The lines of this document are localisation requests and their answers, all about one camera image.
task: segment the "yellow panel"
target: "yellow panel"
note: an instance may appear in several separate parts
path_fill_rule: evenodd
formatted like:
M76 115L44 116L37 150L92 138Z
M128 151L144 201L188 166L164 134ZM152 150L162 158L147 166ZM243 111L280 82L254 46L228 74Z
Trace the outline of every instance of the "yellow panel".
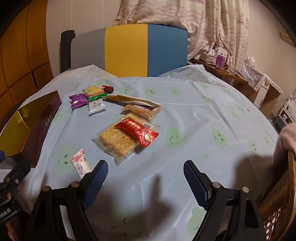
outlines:
M9 92L15 104L35 94L37 92L37 89L35 87L32 74L29 73L17 83L15 83L12 87L9 88Z
M49 83L54 77L52 76L52 68L48 62L42 65L34 71L35 80L38 88L41 90L47 83Z
M14 106L14 103L9 95L8 92L6 92L1 98L0 98L0 121L3 119L3 117L10 111L10 109Z
M3 65L2 65L2 54L1 54L1 39L0 39L0 96L7 90Z
M105 70L118 77L147 77L148 26L128 24L106 28Z
M27 19L27 48L31 70L49 61L46 44L47 0L33 0Z
M12 21L2 37L2 61L8 87L30 71L26 46L26 19L29 6Z

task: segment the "chair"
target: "chair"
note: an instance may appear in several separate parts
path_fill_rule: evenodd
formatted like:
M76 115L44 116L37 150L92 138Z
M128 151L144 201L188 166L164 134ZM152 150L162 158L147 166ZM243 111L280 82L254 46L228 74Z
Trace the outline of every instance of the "chair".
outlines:
M112 26L77 37L73 30L63 32L61 72L91 64L117 77L157 77L187 65L187 32L155 24Z
M288 163L288 169L258 206L270 241L282 240L296 214L296 161L291 151Z

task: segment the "pink towel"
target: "pink towel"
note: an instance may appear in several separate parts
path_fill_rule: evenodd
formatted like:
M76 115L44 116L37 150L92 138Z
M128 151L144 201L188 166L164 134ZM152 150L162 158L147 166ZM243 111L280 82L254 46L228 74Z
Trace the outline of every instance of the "pink towel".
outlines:
M288 167L288 150L296 156L296 123L282 129L274 150L274 168L277 176L282 176Z

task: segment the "pink package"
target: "pink package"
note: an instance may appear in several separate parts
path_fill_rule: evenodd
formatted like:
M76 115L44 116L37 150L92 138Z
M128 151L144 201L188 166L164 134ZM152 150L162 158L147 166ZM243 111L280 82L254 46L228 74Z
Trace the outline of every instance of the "pink package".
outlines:
M78 94L78 95L72 95L69 96L69 98L72 100L72 109L76 109L82 106L87 105L89 102L85 99L84 94Z

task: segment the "candy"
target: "candy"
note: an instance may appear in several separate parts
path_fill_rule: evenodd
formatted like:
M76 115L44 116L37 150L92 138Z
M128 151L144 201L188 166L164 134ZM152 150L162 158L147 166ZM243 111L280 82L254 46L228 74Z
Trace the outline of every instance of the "candy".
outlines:
M101 88L103 91L105 91L107 94L112 94L114 91L114 87L103 85Z
M126 131L129 135L136 138L143 147L149 146L158 136L158 133L146 128L129 117L116 124L115 127Z
M88 101L85 99L84 94L72 95L69 96L72 101L71 108L76 109L88 104Z

